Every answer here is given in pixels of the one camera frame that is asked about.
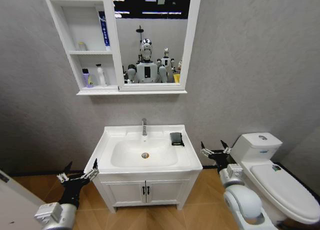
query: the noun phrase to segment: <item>toilet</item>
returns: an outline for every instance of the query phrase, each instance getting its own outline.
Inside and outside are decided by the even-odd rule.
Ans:
[[[320,206],[311,193],[282,167],[270,161],[282,142],[268,132],[241,135],[230,155],[243,168],[244,182],[262,200],[274,225],[286,218],[303,224],[320,220]]]

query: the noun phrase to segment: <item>gray wall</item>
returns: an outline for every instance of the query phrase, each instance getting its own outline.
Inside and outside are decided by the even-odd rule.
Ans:
[[[182,59],[184,52],[187,19],[137,19],[117,18],[121,61],[124,70],[128,70],[129,64],[136,64],[140,49],[140,34],[136,33],[139,25],[144,29],[142,39],[150,39],[152,42],[152,58],[164,57],[164,49],[169,48],[169,57],[175,59],[174,66]]]
[[[201,0],[188,94],[76,96],[44,0],[0,0],[1,167],[85,166],[104,126],[185,124],[194,148],[268,131],[275,161],[320,193],[320,0]],[[203,164],[210,161],[200,156]]]

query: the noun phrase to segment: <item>wooden floor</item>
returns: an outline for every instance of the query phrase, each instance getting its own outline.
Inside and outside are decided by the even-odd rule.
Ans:
[[[64,188],[55,175],[14,179],[47,203],[57,202]],[[175,205],[121,207],[109,212],[91,182],[80,193],[74,230],[237,230],[223,200],[224,188],[216,169],[204,169],[183,207]]]

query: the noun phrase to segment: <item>purple bottle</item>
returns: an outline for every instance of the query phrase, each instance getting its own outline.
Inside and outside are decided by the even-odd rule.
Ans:
[[[83,73],[83,79],[84,79],[84,84],[87,88],[93,88],[94,87],[94,83],[91,80],[91,76],[90,73],[88,71],[87,68],[83,68],[82,69],[82,73]]]

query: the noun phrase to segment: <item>drain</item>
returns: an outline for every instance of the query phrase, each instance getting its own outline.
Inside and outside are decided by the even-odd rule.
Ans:
[[[142,157],[143,159],[147,159],[147,158],[149,157],[149,153],[144,152],[144,153],[141,154],[141,157]]]

